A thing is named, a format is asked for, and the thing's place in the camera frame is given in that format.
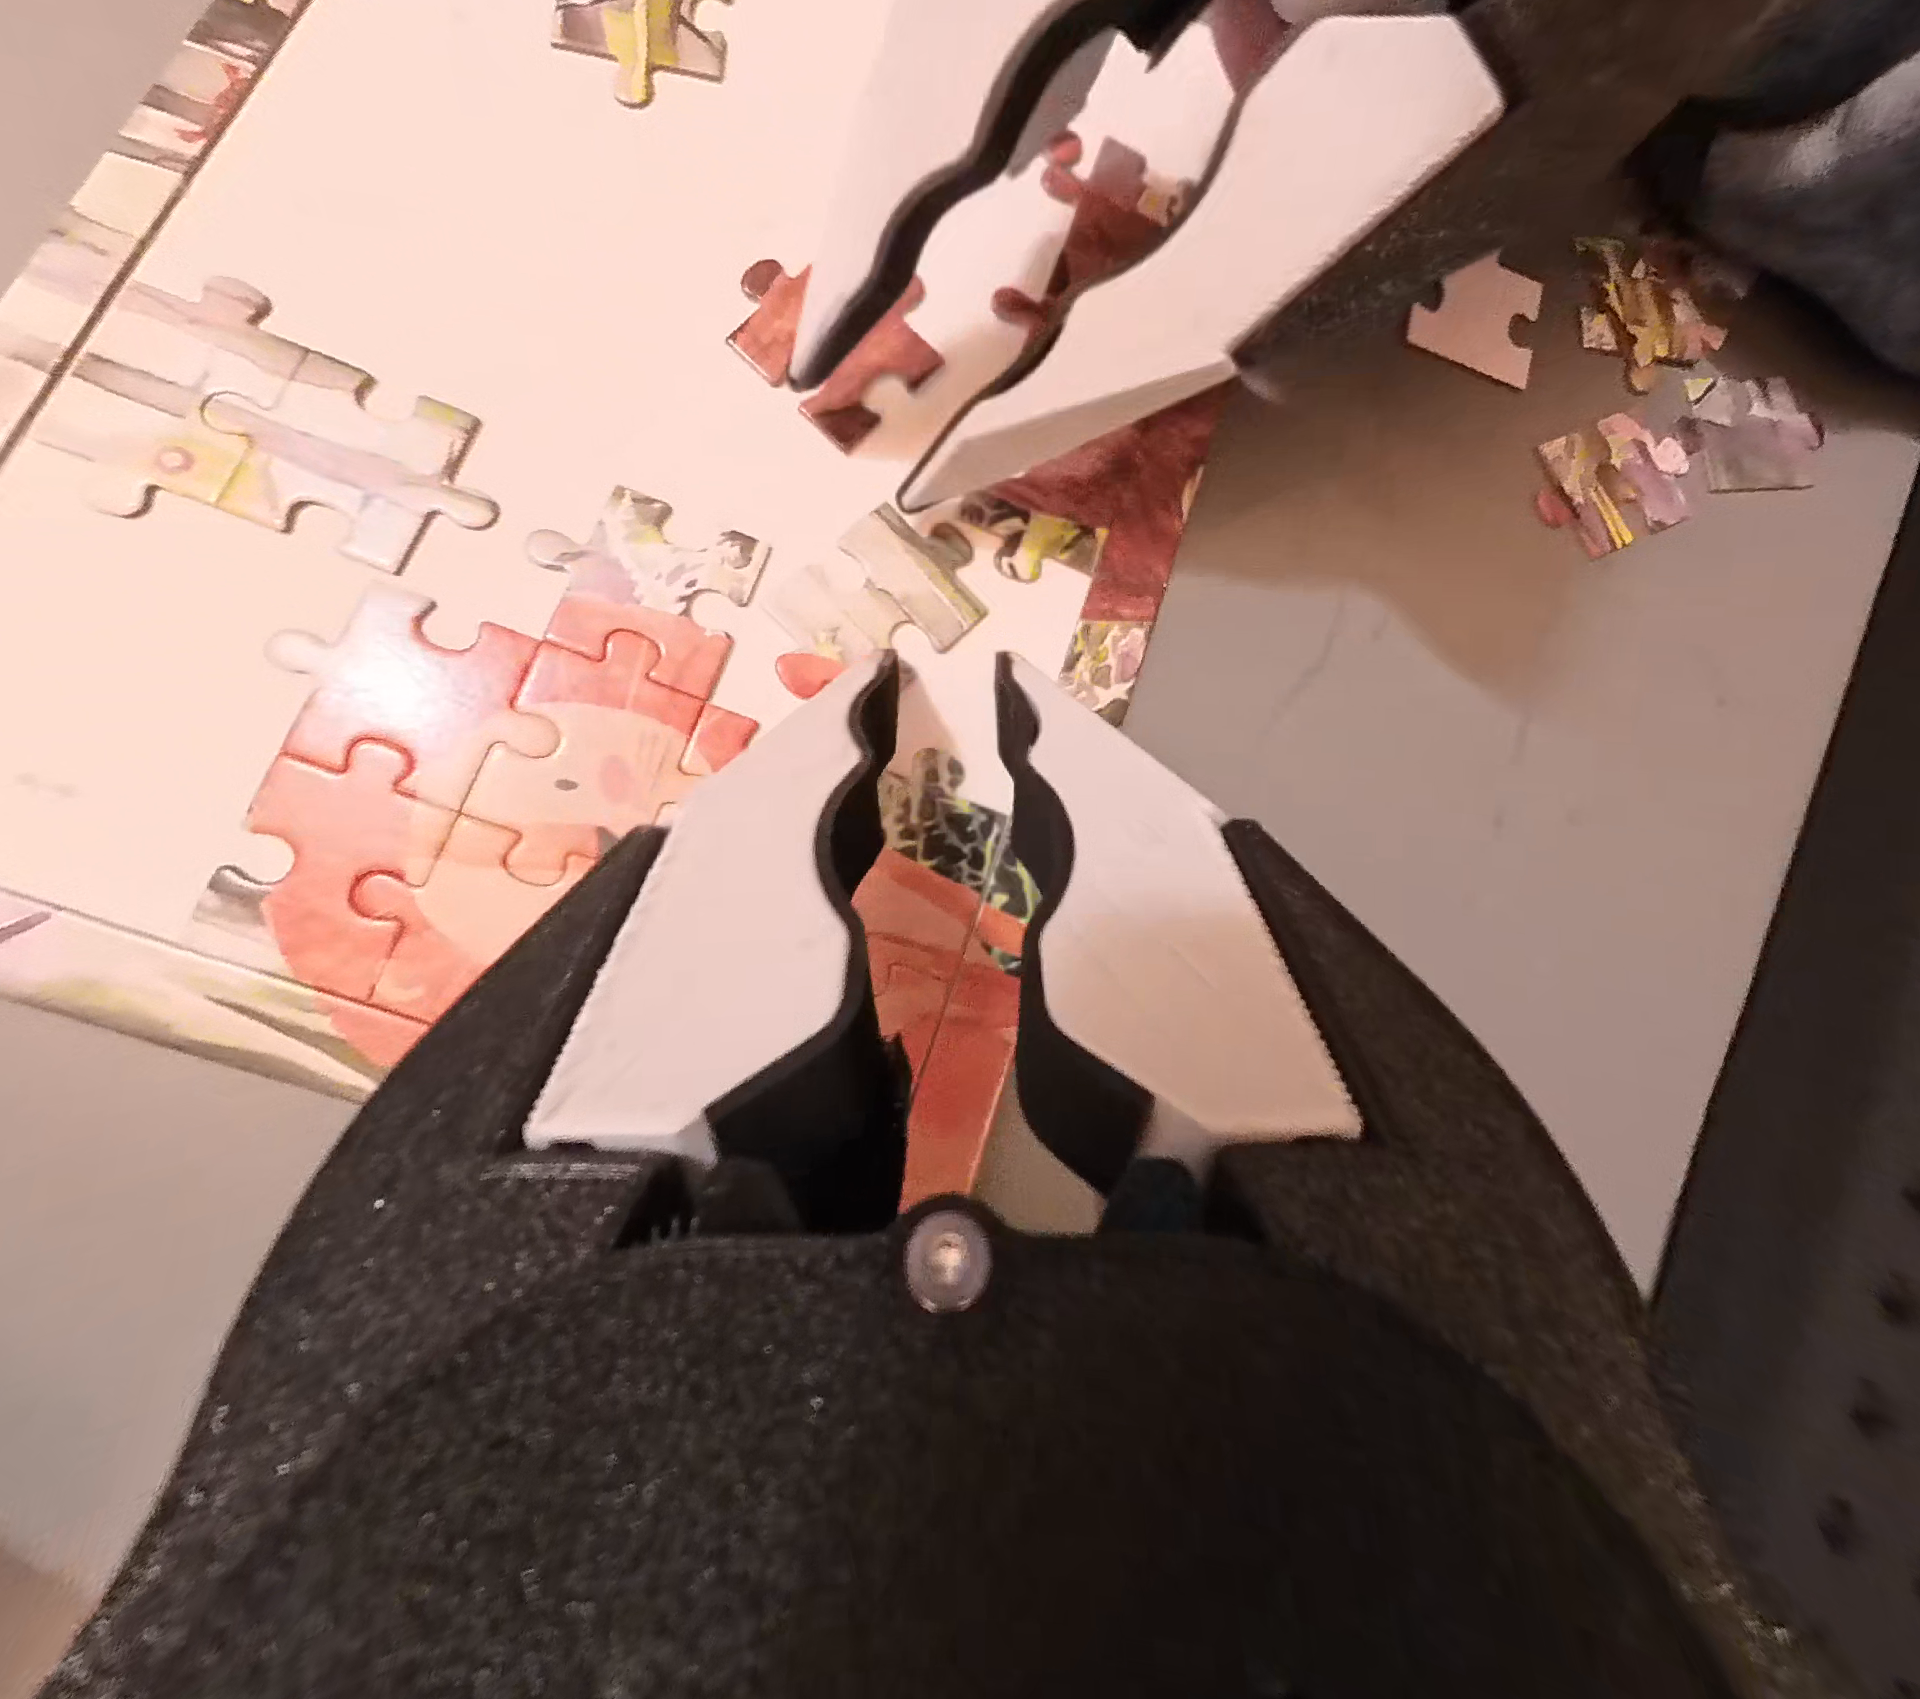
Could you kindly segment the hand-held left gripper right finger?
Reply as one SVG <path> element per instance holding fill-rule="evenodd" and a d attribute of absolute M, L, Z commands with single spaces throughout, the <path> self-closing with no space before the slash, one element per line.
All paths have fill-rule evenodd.
<path fill-rule="evenodd" d="M 1203 1186 L 1235 1146 L 1357 1140 L 1226 813 L 1010 653 L 994 741 L 1040 887 L 1014 1040 L 1036 1140 L 1103 1199 L 1136 1161 Z"/>

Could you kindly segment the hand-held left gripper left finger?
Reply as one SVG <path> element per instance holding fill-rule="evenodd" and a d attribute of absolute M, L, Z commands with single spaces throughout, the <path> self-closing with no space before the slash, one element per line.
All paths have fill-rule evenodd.
<path fill-rule="evenodd" d="M 864 874 L 830 864 L 830 830 L 845 800 L 876 817 L 892 741 L 898 659 L 863 659 L 685 800 L 523 1120 L 530 1153 L 725 1153 L 725 1115 L 855 996 Z"/>

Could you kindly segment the brown trunk puzzle piece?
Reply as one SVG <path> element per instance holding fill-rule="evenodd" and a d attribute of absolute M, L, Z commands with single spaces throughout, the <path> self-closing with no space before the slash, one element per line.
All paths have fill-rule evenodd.
<path fill-rule="evenodd" d="M 1077 116 L 1056 117 L 1036 156 L 934 234 L 910 322 L 940 365 L 917 391 L 904 370 L 870 387 L 876 434 L 856 455 L 904 471 L 968 395 L 1020 361 L 1066 292 L 1153 250 L 1207 170 L 1233 99 L 1207 24 L 1159 59 L 1115 44 Z"/>

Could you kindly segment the pale grey-green puzzle piece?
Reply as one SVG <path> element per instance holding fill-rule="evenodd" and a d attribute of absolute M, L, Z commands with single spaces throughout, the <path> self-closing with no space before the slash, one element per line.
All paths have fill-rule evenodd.
<path fill-rule="evenodd" d="M 875 659 L 900 628 L 922 628 L 936 653 L 953 653 L 986 617 L 961 580 L 968 559 L 968 539 L 925 535 L 881 505 L 856 514 L 826 559 L 784 571 L 763 611 L 791 638 L 791 653 L 805 659 Z"/>

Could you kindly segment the pile of puzzle pieces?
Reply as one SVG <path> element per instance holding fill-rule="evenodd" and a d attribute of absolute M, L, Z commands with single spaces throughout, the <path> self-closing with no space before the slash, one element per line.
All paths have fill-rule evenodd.
<path fill-rule="evenodd" d="M 1621 365 L 1621 404 L 1534 449 L 1538 514 L 1586 559 L 1691 520 L 1698 497 L 1805 493 L 1826 425 L 1781 373 L 1730 357 L 1760 277 L 1691 239 L 1575 239 L 1580 349 Z"/>

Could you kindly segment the lion puzzle tray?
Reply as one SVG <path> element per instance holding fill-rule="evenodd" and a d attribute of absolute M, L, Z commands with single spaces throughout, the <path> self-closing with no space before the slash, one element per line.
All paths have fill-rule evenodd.
<path fill-rule="evenodd" d="M 243 281 L 275 335 L 395 403 L 472 413 L 464 484 L 500 520 L 433 524 L 403 573 L 342 559 L 328 514 L 271 535 L 164 497 L 118 520 L 88 505 L 77 463 L 25 445 L 51 370 L 5 365 L 5 1003 L 371 1094 L 379 1075 L 342 1062 L 311 990 L 194 937 L 216 864 L 283 864 L 243 838 L 306 691 L 268 643 L 333 638 L 375 588 L 429 597 L 424 628 L 454 648 L 480 626 L 542 632 L 565 584 L 523 539 L 588 535 L 612 489 L 666 499 L 685 545 L 772 547 L 746 607 L 690 613 L 732 638 L 725 704 L 766 731 L 837 670 L 791 653 L 763 601 L 856 514 L 898 507 L 904 471 L 837 454 L 729 335 L 754 260 L 797 277 L 809 256 L 887 4 L 710 4 L 725 84 L 661 79 L 627 111 L 611 62 L 553 52 L 553 0 L 211 0 L 5 297 L 5 326 L 35 288 L 55 292 L 55 341 L 75 341 L 130 281 Z M 994 868 L 994 648 L 1060 660 L 1117 723 L 1153 628 L 1081 621 L 1089 580 L 1066 562 L 1002 580 L 963 507 L 913 527 L 972 545 L 961 580 L 986 617 L 953 653 L 892 638 L 913 690 L 887 778 L 922 887 L 950 887 L 950 943 L 982 910 L 961 891 L 1027 912 Z"/>

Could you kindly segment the assembled grey branch pieces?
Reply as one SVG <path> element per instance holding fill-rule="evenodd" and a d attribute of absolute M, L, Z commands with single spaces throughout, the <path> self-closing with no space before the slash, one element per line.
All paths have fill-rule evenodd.
<path fill-rule="evenodd" d="M 55 341 L 55 292 L 5 326 L 5 365 L 47 365 L 25 445 L 77 463 L 96 513 L 156 499 L 292 535 L 340 524 L 340 554 L 403 573 L 433 524 L 491 533 L 500 499 L 464 484 L 480 423 L 271 330 L 271 301 L 211 277 L 198 297 L 130 281 L 98 322 Z"/>

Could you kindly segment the person's right forearm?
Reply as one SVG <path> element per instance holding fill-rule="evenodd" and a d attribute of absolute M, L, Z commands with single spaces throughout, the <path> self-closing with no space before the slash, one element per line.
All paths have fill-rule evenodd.
<path fill-rule="evenodd" d="M 1643 149 L 1698 239 L 1917 373 L 1917 0 L 1801 0 Z"/>

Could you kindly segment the grey desk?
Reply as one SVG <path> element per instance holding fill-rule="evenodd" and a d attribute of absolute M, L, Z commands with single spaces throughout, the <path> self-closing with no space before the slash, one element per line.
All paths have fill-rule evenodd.
<path fill-rule="evenodd" d="M 1272 830 L 1380 937 L 1407 927 L 1407 959 L 1499 1040 L 1534 1036 L 1534 973 L 1571 980 L 1578 934 L 1600 922 L 1575 851 L 1624 851 L 1638 891 L 1597 947 L 1654 956 L 1624 986 L 1659 1011 L 1643 1062 L 1591 1036 L 1565 1062 L 1510 1058 L 1647 1273 L 1830 736 L 1843 645 L 1891 547 L 1896 505 L 1870 499 L 1864 475 L 1904 489 L 1917 449 L 1843 441 L 1826 489 L 1698 497 L 1691 524 L 1591 562 L 1571 533 L 1531 524 L 1531 497 L 1534 445 L 1624 403 L 1621 365 L 1578 337 L 1575 239 L 1600 235 L 1605 204 L 1558 193 L 1541 209 L 1504 250 L 1541 284 L 1538 320 L 1520 322 L 1527 391 L 1414 349 L 1394 310 L 1368 337 L 1289 349 L 1279 413 L 1220 404 L 1117 723 L 1203 791 L 1272 804 Z M 1010 1096 L 1023 922 L 961 891 L 982 910 L 950 943 L 934 925 L 950 887 L 922 874 L 892 838 L 856 906 L 881 1022 L 929 1072 L 910 1188 L 934 1193 L 972 1178 Z M 55 1110 L 88 1115 L 127 1161 L 135 1137 L 194 1148 L 181 1178 L 142 1167 L 160 1216 L 136 1221 L 104 1305 L 77 1199 L 5 1193 L 11 1300 L 47 1281 L 5 1309 L 5 1564 L 51 1580 L 68 1617 L 130 1545 L 205 1381 L 210 1355 L 174 1356 L 156 1335 L 189 1327 L 205 1279 L 237 1300 L 237 1246 L 189 1243 L 186 1204 L 264 1243 L 264 1196 L 292 1199 L 279 1129 L 319 1137 L 371 1094 L 5 1007 L 5 1066 L 38 1094 L 26 1104 L 16 1087 L 5 1104 L 11 1165 L 55 1140 Z"/>

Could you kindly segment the assembled lion puzzle pieces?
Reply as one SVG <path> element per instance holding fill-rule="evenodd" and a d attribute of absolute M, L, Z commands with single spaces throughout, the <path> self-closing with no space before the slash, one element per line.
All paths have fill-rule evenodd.
<path fill-rule="evenodd" d="M 542 632 L 429 638 L 433 601 L 375 588 L 333 638 L 279 628 L 304 682 L 248 846 L 198 943 L 313 996 L 342 1062 L 388 1072 L 627 836 L 677 817 L 761 723 L 717 691 L 732 638 L 565 592 Z"/>

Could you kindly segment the green and grey puzzle piece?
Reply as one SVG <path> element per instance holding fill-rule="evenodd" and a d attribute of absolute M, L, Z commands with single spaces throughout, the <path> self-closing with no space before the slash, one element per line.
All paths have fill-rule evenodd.
<path fill-rule="evenodd" d="M 553 0 L 551 44 L 612 70 L 612 101 L 645 111 L 661 79 L 725 84 L 729 37 L 704 8 L 732 0 Z"/>

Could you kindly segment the reddish brown puzzle piece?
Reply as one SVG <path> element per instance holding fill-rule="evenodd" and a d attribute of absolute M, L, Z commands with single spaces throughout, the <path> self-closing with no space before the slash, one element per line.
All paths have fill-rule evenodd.
<path fill-rule="evenodd" d="M 754 260 L 740 277 L 740 292 L 753 301 L 753 316 L 729 335 L 737 357 L 745 357 L 766 387 L 795 387 L 795 341 L 805 301 L 809 273 L 784 273 L 780 260 Z M 925 309 L 925 284 L 900 292 L 887 320 L 876 320 L 849 353 L 822 377 L 820 391 L 797 398 L 797 413 L 822 434 L 837 454 L 855 454 L 881 425 L 870 404 L 870 391 L 881 383 L 900 383 L 922 391 L 946 353 L 922 337 L 913 316 Z"/>

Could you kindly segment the white and green puzzle piece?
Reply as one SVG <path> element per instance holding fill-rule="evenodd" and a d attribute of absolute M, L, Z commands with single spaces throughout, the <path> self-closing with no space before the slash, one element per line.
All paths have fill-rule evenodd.
<path fill-rule="evenodd" d="M 746 607 L 772 562 L 772 547 L 745 533 L 685 545 L 673 507 L 643 489 L 612 489 L 588 535 L 530 533 L 523 554 L 563 573 L 565 597 L 673 617 L 690 617 L 698 597 Z"/>

